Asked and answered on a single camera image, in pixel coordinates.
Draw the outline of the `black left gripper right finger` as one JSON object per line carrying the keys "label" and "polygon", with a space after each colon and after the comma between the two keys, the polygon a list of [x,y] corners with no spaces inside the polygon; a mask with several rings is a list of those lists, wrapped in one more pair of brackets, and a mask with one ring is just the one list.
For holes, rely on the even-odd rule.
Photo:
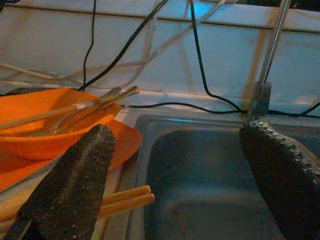
{"label": "black left gripper right finger", "polygon": [[320,238],[320,159],[271,124],[253,120],[239,130],[256,185],[287,240]]}

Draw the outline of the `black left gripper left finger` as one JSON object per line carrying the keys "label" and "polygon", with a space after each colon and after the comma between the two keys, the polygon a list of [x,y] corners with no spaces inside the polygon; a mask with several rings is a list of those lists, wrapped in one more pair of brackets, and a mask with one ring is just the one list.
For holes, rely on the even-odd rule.
{"label": "black left gripper left finger", "polygon": [[5,240],[89,240],[115,151],[98,124],[69,147],[17,212]]}

